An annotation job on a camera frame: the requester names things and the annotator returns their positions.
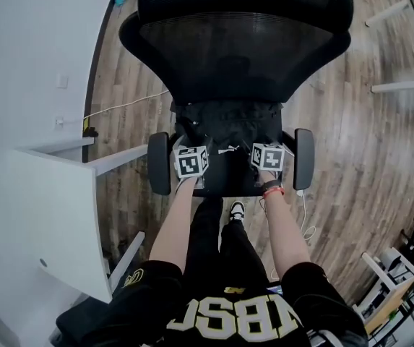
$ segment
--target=leg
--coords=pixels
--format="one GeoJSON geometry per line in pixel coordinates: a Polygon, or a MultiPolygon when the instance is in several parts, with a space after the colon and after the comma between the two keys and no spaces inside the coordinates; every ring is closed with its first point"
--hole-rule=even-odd
{"type": "Polygon", "coordinates": [[[51,154],[56,152],[62,152],[63,150],[75,149],[76,147],[84,147],[94,143],[94,137],[83,137],[81,139],[67,140],[63,142],[57,142],[54,144],[37,145],[29,147],[29,150],[35,152],[51,154]]]}
{"type": "Polygon", "coordinates": [[[242,219],[232,217],[221,234],[223,282],[237,288],[265,287],[269,284],[266,270],[243,229],[242,221],[243,216],[242,219]]]}
{"type": "Polygon", "coordinates": [[[218,236],[223,199],[206,199],[197,208],[189,234],[184,285],[188,290],[209,288],[217,273],[218,236]]]}
{"type": "Polygon", "coordinates": [[[136,253],[145,237],[146,234],[140,231],[129,245],[128,249],[126,250],[121,260],[118,262],[117,266],[113,269],[113,272],[111,273],[111,276],[108,279],[108,283],[111,287],[112,293],[116,290],[120,278],[126,272],[126,269],[133,260],[134,256],[136,256],[136,253]]]}
{"type": "Polygon", "coordinates": [[[146,154],[147,145],[140,145],[139,147],[133,147],[107,157],[92,160],[86,163],[86,166],[94,167],[96,169],[96,176],[99,176],[146,154]]]}

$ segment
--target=black shirt sleeve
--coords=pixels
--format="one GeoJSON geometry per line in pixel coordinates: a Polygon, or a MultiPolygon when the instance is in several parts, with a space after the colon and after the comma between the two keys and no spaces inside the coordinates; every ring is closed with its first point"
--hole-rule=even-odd
{"type": "Polygon", "coordinates": [[[181,269],[147,261],[109,304],[83,346],[139,346],[159,340],[181,303],[181,269]]]}
{"type": "Polygon", "coordinates": [[[360,317],[345,303],[318,265],[304,262],[293,266],[283,276],[282,290],[306,329],[328,330],[344,346],[368,345],[360,317]]]}

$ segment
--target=black pants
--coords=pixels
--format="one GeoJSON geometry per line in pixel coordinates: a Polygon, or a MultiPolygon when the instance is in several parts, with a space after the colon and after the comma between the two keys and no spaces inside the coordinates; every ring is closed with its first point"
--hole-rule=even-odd
{"type": "Polygon", "coordinates": [[[266,270],[251,245],[242,222],[232,220],[221,234],[222,199],[207,199],[195,212],[184,271],[184,287],[197,293],[219,287],[266,287],[266,270]]]}

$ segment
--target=red bracelet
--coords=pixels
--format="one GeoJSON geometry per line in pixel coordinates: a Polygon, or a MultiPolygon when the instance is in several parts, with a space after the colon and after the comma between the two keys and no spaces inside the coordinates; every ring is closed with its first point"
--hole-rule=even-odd
{"type": "Polygon", "coordinates": [[[266,192],[263,193],[263,198],[266,198],[269,194],[273,193],[273,192],[281,192],[282,195],[284,195],[284,189],[281,187],[273,187],[269,190],[267,190],[266,192]]]}

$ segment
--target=hand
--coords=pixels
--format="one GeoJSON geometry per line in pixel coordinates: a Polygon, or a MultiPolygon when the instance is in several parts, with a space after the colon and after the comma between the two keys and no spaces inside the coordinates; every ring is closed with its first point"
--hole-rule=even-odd
{"type": "Polygon", "coordinates": [[[263,171],[259,170],[259,183],[263,185],[264,183],[267,183],[268,181],[272,181],[276,179],[276,176],[271,171],[263,171]]]}

